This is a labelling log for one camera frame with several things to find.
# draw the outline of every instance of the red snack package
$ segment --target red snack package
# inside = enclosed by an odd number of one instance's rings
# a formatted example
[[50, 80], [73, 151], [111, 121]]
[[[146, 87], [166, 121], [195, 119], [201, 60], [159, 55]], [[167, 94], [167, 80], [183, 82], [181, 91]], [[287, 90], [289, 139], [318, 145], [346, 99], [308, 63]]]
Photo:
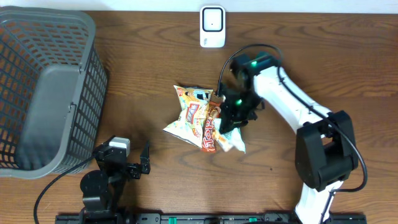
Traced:
[[201, 150], [203, 152], [216, 152], [213, 131], [215, 131], [214, 119], [220, 116], [220, 104], [210, 102], [208, 116], [203, 127], [203, 140]]

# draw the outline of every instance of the gray basket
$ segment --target gray basket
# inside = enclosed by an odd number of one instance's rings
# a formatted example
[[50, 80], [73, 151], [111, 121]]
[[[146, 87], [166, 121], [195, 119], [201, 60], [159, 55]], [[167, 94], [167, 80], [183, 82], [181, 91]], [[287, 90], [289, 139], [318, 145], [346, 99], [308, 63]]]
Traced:
[[82, 12], [0, 9], [0, 177], [39, 178], [90, 157], [108, 82], [94, 36]]

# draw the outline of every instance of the wooden tabletop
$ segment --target wooden tabletop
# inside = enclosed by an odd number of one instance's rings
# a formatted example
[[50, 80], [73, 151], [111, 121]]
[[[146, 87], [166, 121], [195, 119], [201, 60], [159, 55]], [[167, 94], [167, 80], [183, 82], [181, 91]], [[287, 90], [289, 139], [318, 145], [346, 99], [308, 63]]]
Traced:
[[[109, 70], [97, 143], [131, 140], [131, 162], [150, 140], [150, 175], [124, 188], [120, 205], [164, 213], [254, 213], [292, 210], [302, 181], [294, 166], [295, 134], [270, 107], [242, 129], [247, 153], [206, 154], [162, 131], [178, 118], [173, 85], [216, 89], [231, 53], [274, 44], [291, 79], [314, 100], [352, 118], [369, 170], [366, 188], [339, 193], [333, 212], [363, 212], [368, 223], [398, 223], [398, 16], [369, 14], [228, 13], [222, 49], [199, 45], [199, 13], [88, 12], [96, 49]], [[252, 49], [253, 54], [260, 49]], [[229, 72], [224, 80], [232, 80]], [[87, 170], [97, 168], [91, 164]], [[85, 172], [59, 180], [39, 206], [40, 223], [83, 207]], [[0, 223], [32, 223], [34, 202], [55, 177], [1, 179]], [[361, 169], [343, 187], [355, 187]]]

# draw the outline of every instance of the cable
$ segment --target cable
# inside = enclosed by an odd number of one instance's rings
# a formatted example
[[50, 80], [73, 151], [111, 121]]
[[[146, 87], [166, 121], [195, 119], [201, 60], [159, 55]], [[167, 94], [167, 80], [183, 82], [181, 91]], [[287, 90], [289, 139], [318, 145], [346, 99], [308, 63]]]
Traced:
[[250, 47], [268, 47], [271, 48], [273, 50], [275, 50], [278, 53], [279, 59], [278, 59], [278, 65], [277, 65], [277, 75], [279, 78], [280, 83], [285, 87], [285, 89], [294, 97], [296, 98], [296, 100], [298, 100], [301, 104], [303, 104], [305, 107], [307, 107], [311, 112], [315, 113], [316, 115], [318, 115], [320, 118], [322, 118], [324, 121], [326, 121], [337, 133], [340, 134], [341, 137], [343, 137], [348, 144], [352, 147], [352, 149], [354, 150], [355, 154], [358, 156], [359, 162], [361, 163], [361, 167], [362, 167], [362, 172], [363, 172], [363, 180], [360, 186], [354, 188], [354, 189], [333, 189], [330, 191], [326, 206], [322, 212], [322, 219], [321, 221], [323, 222], [323, 217], [325, 216], [326, 210], [329, 207], [331, 198], [335, 195], [336, 192], [357, 192], [362, 190], [366, 183], [368, 182], [368, 170], [366, 168], [366, 164], [362, 158], [361, 153], [358, 151], [358, 149], [356, 148], [356, 146], [354, 145], [354, 143], [349, 139], [349, 137], [332, 121], [330, 121], [329, 118], [327, 118], [325, 115], [321, 114], [319, 111], [317, 111], [316, 109], [313, 108], [313, 106], [309, 105], [307, 102], [303, 101], [303, 99], [301, 99], [299, 96], [297, 96], [284, 82], [284, 78], [282, 78], [282, 76], [280, 75], [280, 68], [282, 66], [282, 61], [283, 61], [283, 54], [282, 51], [278, 48], [275, 47], [273, 45], [269, 45], [269, 44], [250, 44], [247, 46], [244, 46], [242, 48], [240, 48], [239, 50], [237, 50], [235, 53], [233, 53], [229, 59], [225, 62], [223, 69], [221, 69], [221, 73], [220, 73], [220, 79], [218, 80], [218, 89], [217, 89], [217, 95], [220, 96], [220, 85], [221, 85], [221, 79], [223, 77], [223, 73], [224, 73], [224, 69], [226, 67], [226, 65], [228, 64], [228, 62], [239, 52], [241, 52], [244, 49], [250, 48]]
[[61, 177], [63, 177], [64, 175], [69, 174], [70, 172], [74, 171], [75, 169], [81, 167], [82, 165], [86, 164], [87, 162], [91, 161], [92, 159], [94, 159], [95, 156], [92, 155], [91, 157], [89, 157], [88, 159], [86, 159], [85, 161], [75, 165], [74, 167], [66, 170], [65, 172], [63, 172], [62, 174], [60, 174], [58, 177], [56, 177], [55, 179], [53, 179], [42, 191], [42, 193], [40, 193], [40, 195], [37, 197], [36, 203], [35, 203], [35, 207], [33, 209], [33, 218], [35, 220], [35, 224], [39, 224], [39, 219], [37, 218], [37, 209], [39, 207], [39, 203], [40, 200], [42, 199], [43, 195], [45, 194], [45, 192], [54, 184], [56, 183], [57, 180], [61, 179]]

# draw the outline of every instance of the black cable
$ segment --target black cable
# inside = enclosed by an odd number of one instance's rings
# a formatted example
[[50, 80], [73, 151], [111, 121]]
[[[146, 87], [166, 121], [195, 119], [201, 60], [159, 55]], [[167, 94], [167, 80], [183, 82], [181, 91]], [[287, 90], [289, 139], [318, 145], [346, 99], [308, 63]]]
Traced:
[[94, 159], [95, 156], [92, 155], [91, 157], [89, 157], [88, 159], [86, 159], [85, 161], [75, 165], [74, 167], [66, 170], [65, 172], [63, 172], [62, 174], [60, 174], [58, 177], [56, 177], [55, 179], [53, 179], [42, 191], [42, 193], [40, 193], [40, 195], [37, 197], [36, 203], [35, 203], [35, 207], [33, 209], [33, 218], [35, 220], [35, 224], [39, 224], [39, 219], [37, 218], [37, 209], [39, 207], [39, 203], [40, 200], [42, 199], [43, 195], [45, 194], [45, 192], [54, 184], [56, 183], [57, 180], [61, 179], [61, 177], [63, 177], [64, 175], [69, 174], [70, 172], [74, 171], [75, 169], [81, 167], [82, 165], [86, 164], [87, 162], [91, 161], [92, 159]]
[[249, 47], [268, 47], [271, 48], [273, 50], [275, 50], [278, 53], [278, 66], [277, 66], [277, 75], [279, 78], [280, 83], [285, 87], [285, 89], [294, 97], [296, 98], [296, 100], [298, 100], [301, 104], [303, 104], [305, 107], [307, 107], [311, 112], [315, 113], [316, 115], [318, 115], [320, 118], [322, 118], [324, 121], [326, 121], [337, 133], [340, 134], [341, 137], [343, 137], [348, 144], [352, 147], [352, 149], [354, 150], [355, 154], [358, 156], [359, 162], [361, 163], [361, 167], [362, 167], [362, 171], [363, 171], [363, 180], [362, 180], [362, 184], [354, 189], [333, 189], [330, 191], [327, 203], [325, 208], [323, 209], [323, 213], [322, 213], [322, 219], [321, 221], [323, 222], [323, 217], [325, 216], [326, 210], [329, 207], [329, 203], [331, 201], [331, 198], [335, 195], [336, 192], [357, 192], [362, 190], [366, 183], [368, 182], [368, 170], [366, 168], [366, 164], [362, 158], [361, 153], [358, 151], [358, 149], [356, 148], [356, 146], [354, 145], [354, 143], [349, 139], [349, 137], [332, 121], [330, 121], [325, 115], [321, 114], [319, 111], [317, 111], [316, 109], [313, 108], [313, 106], [309, 105], [307, 102], [303, 101], [303, 99], [301, 99], [299, 96], [297, 96], [284, 82], [284, 78], [282, 78], [282, 76], [280, 75], [280, 68], [282, 66], [282, 61], [283, 61], [283, 54], [282, 51], [273, 46], [273, 45], [269, 45], [269, 44], [250, 44], [247, 46], [244, 46], [242, 48], [240, 48], [239, 50], [237, 50], [235, 53], [233, 53], [229, 59], [225, 62], [223, 69], [221, 69], [221, 73], [220, 73], [220, 79], [218, 80], [218, 89], [217, 89], [217, 95], [220, 96], [220, 85], [221, 85], [221, 79], [223, 77], [223, 73], [224, 73], [224, 69], [227, 66], [228, 62], [239, 52], [241, 52], [244, 49], [247, 49]]

